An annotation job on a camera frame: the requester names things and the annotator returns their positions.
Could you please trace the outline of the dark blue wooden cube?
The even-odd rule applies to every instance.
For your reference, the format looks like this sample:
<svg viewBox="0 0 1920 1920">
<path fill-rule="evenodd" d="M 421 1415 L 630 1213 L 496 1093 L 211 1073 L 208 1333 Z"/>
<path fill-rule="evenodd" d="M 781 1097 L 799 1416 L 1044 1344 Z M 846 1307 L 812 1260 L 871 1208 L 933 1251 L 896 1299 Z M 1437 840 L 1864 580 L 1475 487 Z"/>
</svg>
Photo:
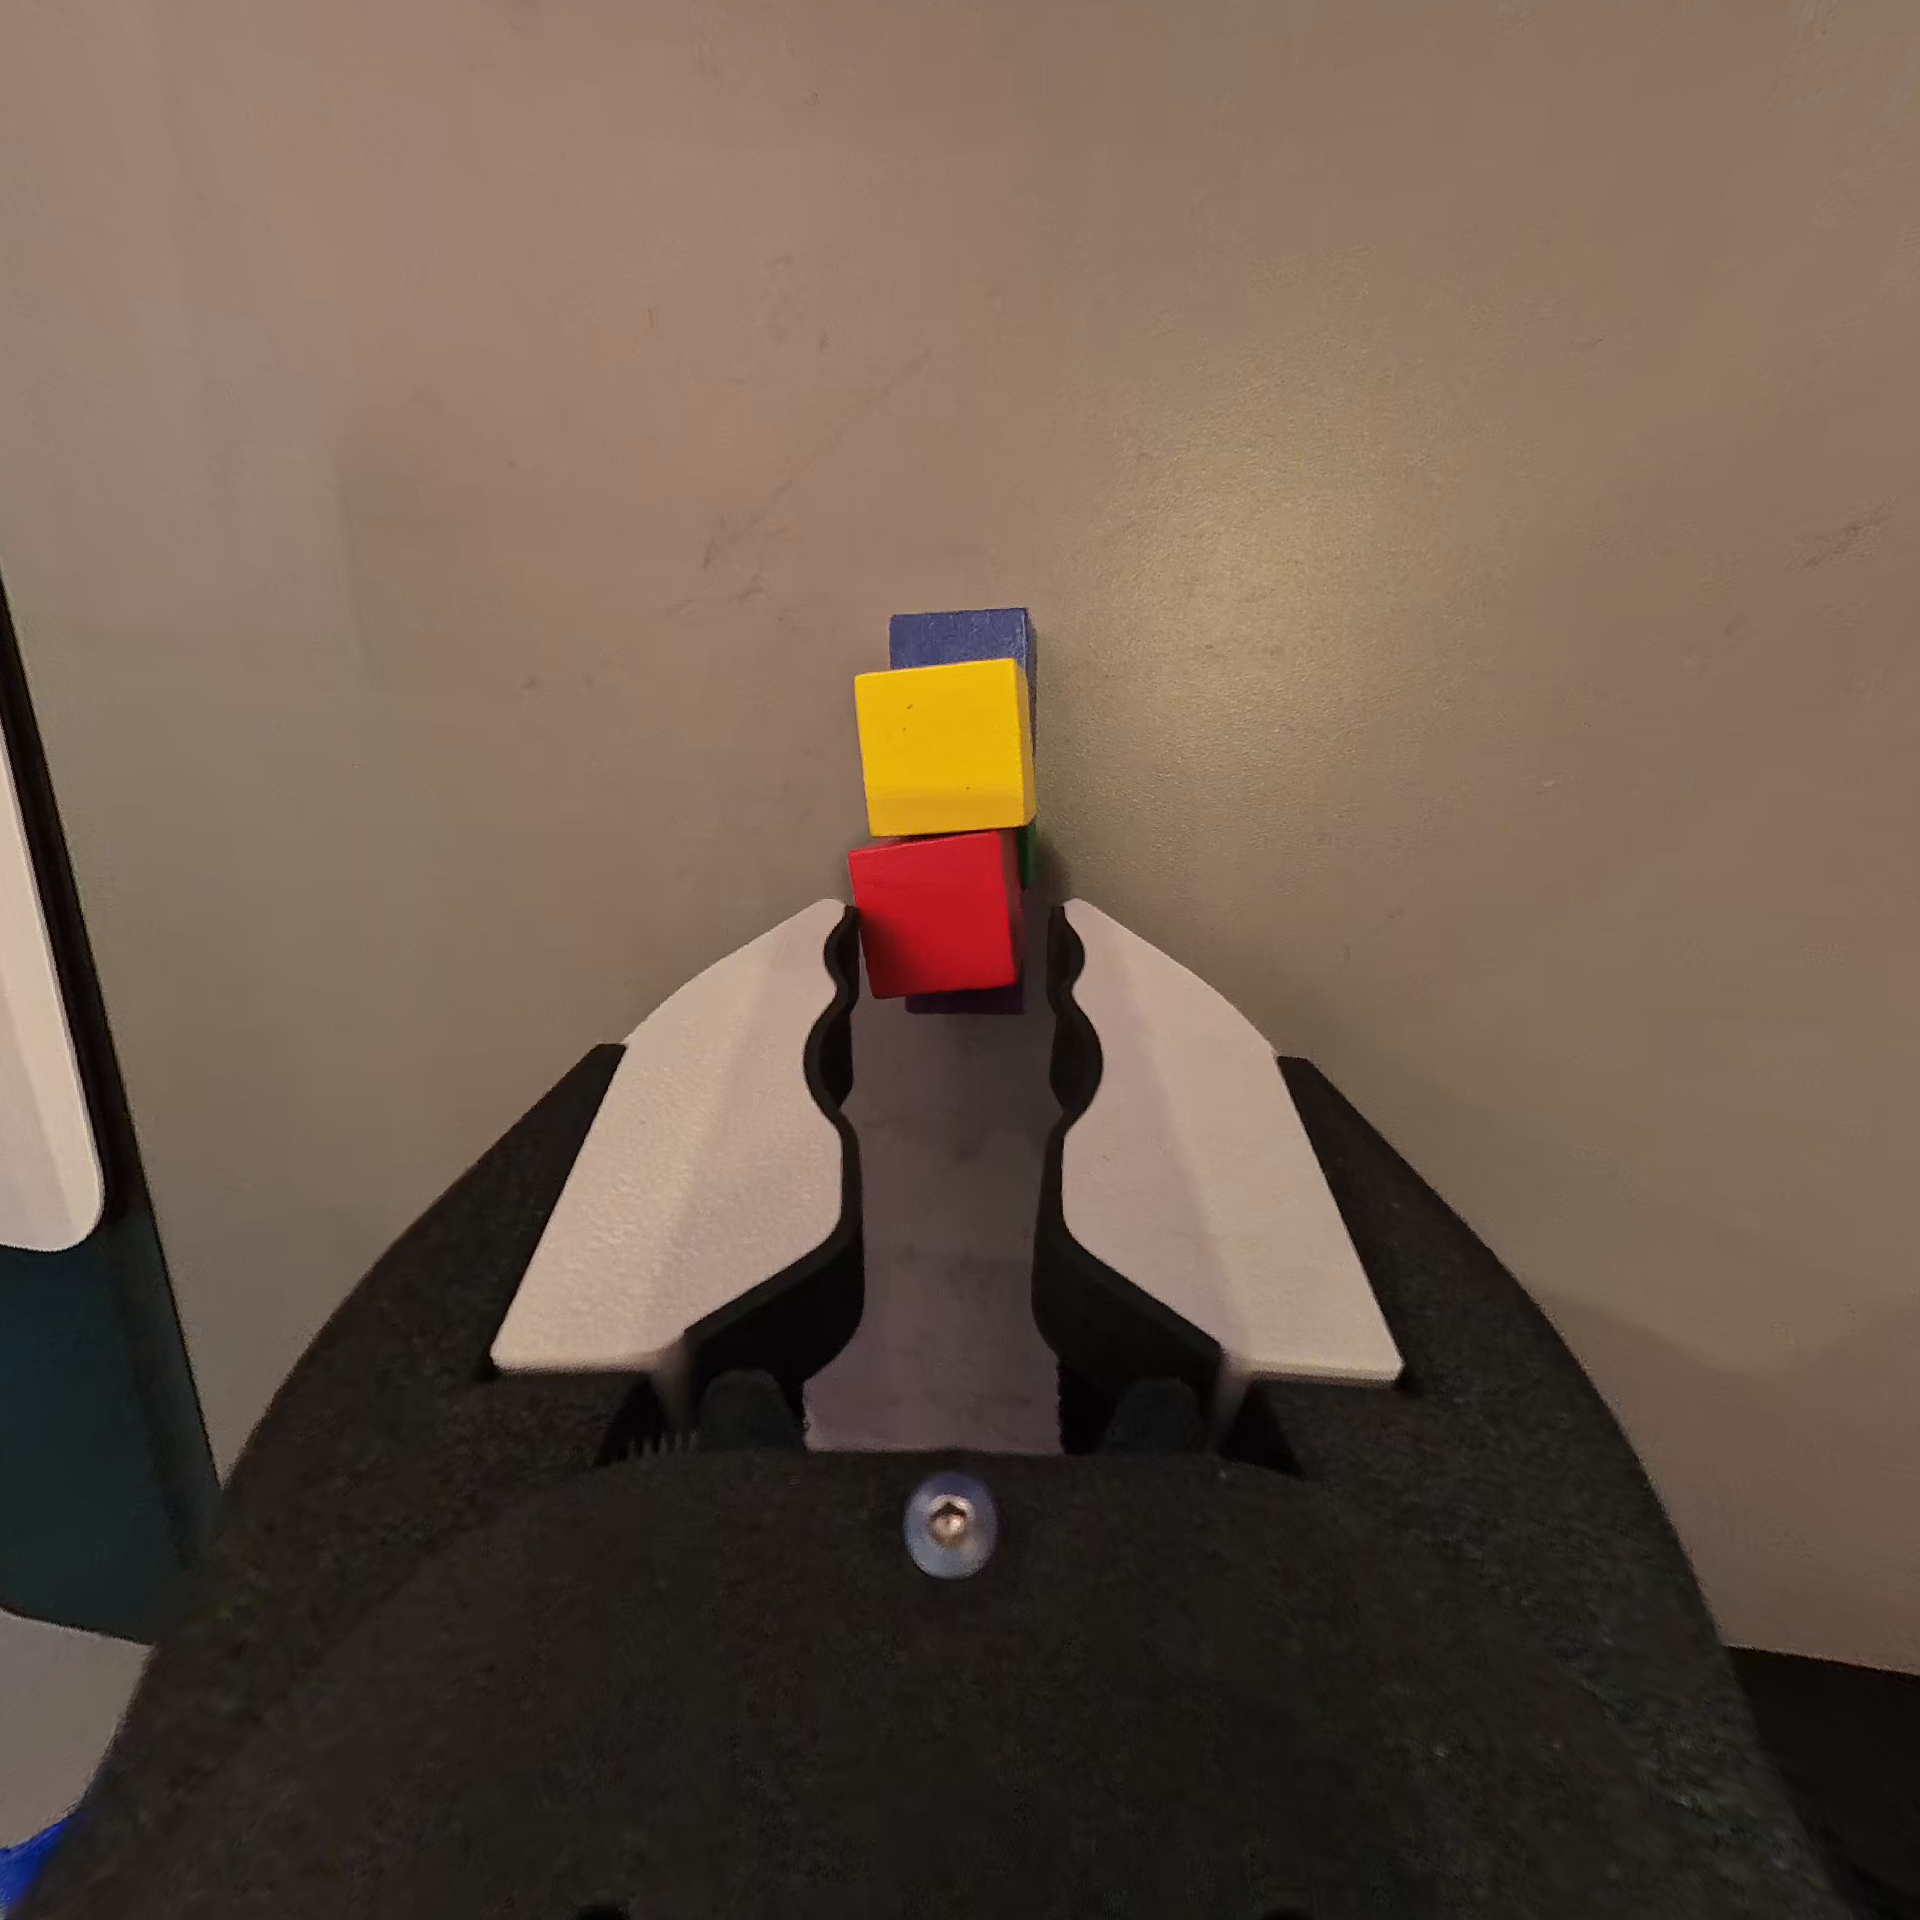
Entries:
<svg viewBox="0 0 1920 1920">
<path fill-rule="evenodd" d="M 1039 745 L 1039 640 L 1026 607 L 896 612 L 890 619 L 892 669 L 1013 659 L 1026 685 L 1029 745 Z"/>
</svg>

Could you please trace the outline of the yellow wooden cube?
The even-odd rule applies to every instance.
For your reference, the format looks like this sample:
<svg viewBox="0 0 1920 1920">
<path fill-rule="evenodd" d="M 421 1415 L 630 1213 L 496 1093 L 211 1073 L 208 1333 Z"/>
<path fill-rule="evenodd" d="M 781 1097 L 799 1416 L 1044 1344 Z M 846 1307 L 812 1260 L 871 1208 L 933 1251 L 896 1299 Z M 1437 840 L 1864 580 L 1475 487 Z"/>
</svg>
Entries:
<svg viewBox="0 0 1920 1920">
<path fill-rule="evenodd" d="M 878 669 L 852 678 L 852 701 L 871 837 L 1020 829 L 1037 817 L 1020 661 Z"/>
</svg>

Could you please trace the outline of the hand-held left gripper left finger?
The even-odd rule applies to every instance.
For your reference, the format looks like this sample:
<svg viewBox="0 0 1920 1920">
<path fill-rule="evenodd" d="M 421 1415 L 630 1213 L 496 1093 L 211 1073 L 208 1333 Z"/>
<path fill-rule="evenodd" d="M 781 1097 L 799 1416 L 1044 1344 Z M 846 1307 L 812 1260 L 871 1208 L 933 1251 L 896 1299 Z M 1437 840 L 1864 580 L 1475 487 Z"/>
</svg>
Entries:
<svg viewBox="0 0 1920 1920">
<path fill-rule="evenodd" d="M 492 1340 L 503 1376 L 645 1376 L 675 1421 L 734 1369 L 798 1399 L 862 1315 L 856 916 L 826 899 L 623 1037 Z"/>
</svg>

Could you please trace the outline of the blue plastic storage bin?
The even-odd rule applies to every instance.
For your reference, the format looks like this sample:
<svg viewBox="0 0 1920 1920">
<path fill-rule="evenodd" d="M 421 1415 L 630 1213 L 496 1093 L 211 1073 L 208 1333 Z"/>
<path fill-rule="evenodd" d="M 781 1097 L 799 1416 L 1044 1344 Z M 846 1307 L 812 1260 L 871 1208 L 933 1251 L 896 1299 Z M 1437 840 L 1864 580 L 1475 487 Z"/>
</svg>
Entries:
<svg viewBox="0 0 1920 1920">
<path fill-rule="evenodd" d="M 16 1839 L 3 1847 L 0 1854 L 0 1902 L 3 1902 L 3 1917 L 16 1917 L 23 1902 L 31 1892 L 40 1870 L 45 1868 L 50 1854 L 56 1848 L 61 1836 L 72 1821 L 72 1813 L 66 1813 L 37 1831 L 24 1839 Z"/>
</svg>

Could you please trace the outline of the red wooden cube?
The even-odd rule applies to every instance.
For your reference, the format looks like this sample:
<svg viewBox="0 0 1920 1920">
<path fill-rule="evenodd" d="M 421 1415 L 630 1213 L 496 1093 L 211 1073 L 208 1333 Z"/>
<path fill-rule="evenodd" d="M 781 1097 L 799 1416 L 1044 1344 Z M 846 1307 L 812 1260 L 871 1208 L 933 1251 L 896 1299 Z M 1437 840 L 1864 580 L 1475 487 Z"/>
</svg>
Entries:
<svg viewBox="0 0 1920 1920">
<path fill-rule="evenodd" d="M 1011 990 L 1023 967 L 1016 829 L 890 838 L 848 853 L 871 995 Z"/>
</svg>

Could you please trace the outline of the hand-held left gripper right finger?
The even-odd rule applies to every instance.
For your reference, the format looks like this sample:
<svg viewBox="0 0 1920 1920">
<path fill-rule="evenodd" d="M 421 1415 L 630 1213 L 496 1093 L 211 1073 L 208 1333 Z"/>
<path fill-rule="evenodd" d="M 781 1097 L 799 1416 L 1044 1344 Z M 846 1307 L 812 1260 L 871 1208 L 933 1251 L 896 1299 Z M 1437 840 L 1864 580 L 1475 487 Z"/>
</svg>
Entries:
<svg viewBox="0 0 1920 1920">
<path fill-rule="evenodd" d="M 1229 1421 L 1255 1383 L 1391 1388 L 1402 1347 L 1278 1052 L 1188 967 L 1084 899 L 1047 923 L 1030 1310 L 1067 1379 L 1183 1383 Z"/>
</svg>

